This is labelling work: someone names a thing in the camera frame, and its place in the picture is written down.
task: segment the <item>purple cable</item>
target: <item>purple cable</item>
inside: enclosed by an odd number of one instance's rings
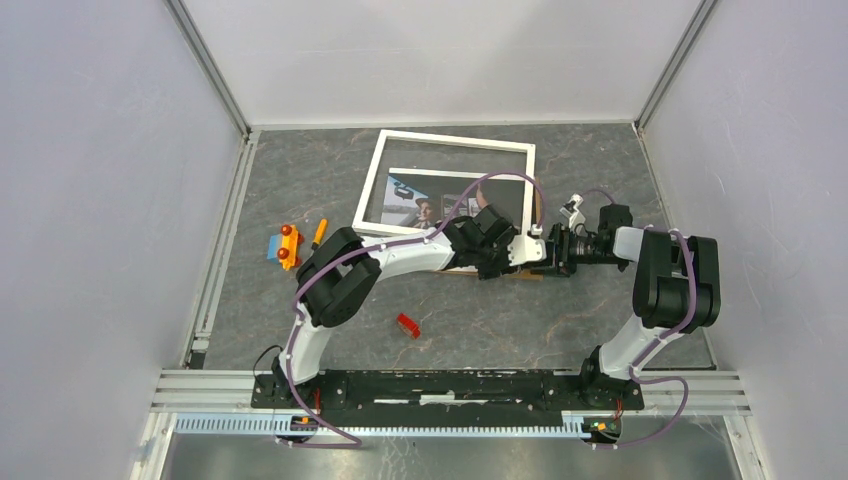
[[[612,198],[612,195],[610,195],[609,192],[607,192],[606,190],[604,190],[602,188],[590,188],[589,190],[586,190],[585,192],[581,193],[580,196],[585,197],[587,193],[593,193],[593,192],[594,193],[600,193],[601,195],[607,197],[607,200],[609,200],[610,203],[615,203],[615,199]]]
[[[297,404],[300,406],[300,408],[302,408],[304,410],[304,412],[306,412],[306,414],[309,417],[312,417],[319,425],[326,428],[327,430],[329,430],[333,433],[336,433],[338,435],[341,435],[342,437],[350,440],[353,443],[292,443],[292,442],[290,442],[289,443],[290,446],[298,447],[298,448],[345,448],[345,449],[359,448],[359,447],[362,446],[362,440],[359,437],[356,437],[354,435],[346,433],[346,432],[342,431],[341,429],[331,425],[329,422],[327,422],[323,418],[319,417],[314,411],[312,411],[312,409],[309,408],[308,405],[306,405],[306,402],[303,400],[303,398],[297,392],[297,388],[294,384],[294,381],[292,380],[293,370],[292,370],[291,358],[292,358],[292,351],[293,351],[293,348],[294,348],[294,342],[297,339],[297,336],[300,333],[300,329],[303,327],[304,319],[306,318],[306,315],[304,315],[304,313],[301,312],[300,309],[298,308],[298,305],[300,304],[300,299],[303,297],[303,295],[310,288],[312,288],[312,285],[315,285],[315,283],[318,280],[320,280],[324,275],[326,275],[327,272],[329,272],[330,270],[341,265],[343,262],[350,260],[351,258],[357,257],[357,256],[365,254],[365,253],[380,250],[384,247],[387,248],[387,247],[398,247],[398,246],[403,246],[403,245],[416,245],[416,244],[424,243],[425,241],[428,241],[428,240],[435,238],[438,234],[442,233],[442,231],[445,229],[445,227],[447,227],[448,222],[450,222],[456,216],[456,213],[459,210],[460,204],[462,203],[463,200],[468,198],[468,195],[471,193],[471,190],[473,190],[474,187],[476,187],[477,185],[483,183],[484,180],[491,178],[491,177],[494,177],[494,176],[497,176],[497,175],[515,175],[515,176],[521,177],[524,180],[527,180],[528,182],[533,184],[533,187],[536,189],[537,192],[539,192],[539,201],[540,201],[541,207],[542,207],[541,214],[539,215],[539,221],[536,222],[537,225],[541,226],[542,220],[544,219],[544,216],[545,216],[545,196],[542,193],[542,189],[539,187],[539,183],[536,182],[536,180],[533,177],[530,177],[529,175],[526,175],[526,174],[520,173],[520,172],[487,173],[486,175],[483,175],[482,177],[480,177],[477,180],[475,180],[474,182],[472,182],[471,185],[469,185],[468,188],[466,188],[465,191],[462,192],[462,195],[460,195],[459,200],[456,202],[456,204],[454,204],[450,213],[448,213],[447,218],[444,221],[442,221],[441,225],[439,225],[439,227],[433,233],[427,235],[426,237],[422,237],[422,238],[395,240],[393,242],[388,241],[384,244],[372,245],[370,247],[363,247],[363,248],[354,250],[350,253],[347,253],[345,255],[342,255],[341,257],[333,260],[332,262],[327,264],[327,266],[325,266],[324,268],[319,270],[318,273],[316,273],[312,278],[307,280],[306,283],[304,283],[303,286],[300,287],[300,289],[297,291],[297,293],[295,293],[294,302],[292,303],[292,309],[294,310],[297,318],[295,320],[294,328],[292,329],[292,334],[289,337],[289,341],[286,344],[286,349],[285,349],[285,354],[286,354],[286,380],[289,383],[289,390],[291,391],[292,396],[294,397]]]
[[[650,440],[654,440],[657,437],[664,435],[668,432],[671,427],[674,426],[675,423],[680,419],[680,415],[683,414],[683,410],[686,408],[686,403],[689,401],[689,383],[686,382],[686,379],[680,376],[673,377],[662,377],[656,378],[653,380],[642,380],[639,376],[636,375],[636,370],[633,368],[633,365],[639,365],[642,363],[648,355],[651,354],[660,344],[661,340],[665,340],[671,335],[675,333],[679,333],[681,330],[686,328],[690,323],[692,323],[692,319],[695,317],[695,300],[697,299],[697,287],[695,285],[695,269],[692,262],[692,252],[689,250],[689,244],[686,243],[686,237],[683,236],[677,230],[671,230],[669,233],[674,235],[674,238],[677,239],[677,243],[680,244],[680,250],[683,252],[683,262],[686,265],[686,275],[689,280],[689,308],[686,310],[686,316],[683,317],[683,320],[676,327],[660,334],[659,339],[655,339],[653,342],[648,345],[648,347],[636,357],[636,360],[630,365],[630,378],[638,383],[639,385],[654,385],[657,383],[665,383],[665,382],[680,382],[683,384],[683,398],[680,400],[680,406],[677,407],[677,411],[674,412],[674,416],[671,417],[671,420],[661,429],[656,432],[648,435],[647,437],[640,438],[638,440],[632,440],[629,442],[624,442],[616,445],[607,445],[601,443],[593,443],[593,448],[599,448],[601,450],[617,450],[619,448],[627,448],[627,447],[635,447],[637,445],[641,445]]]

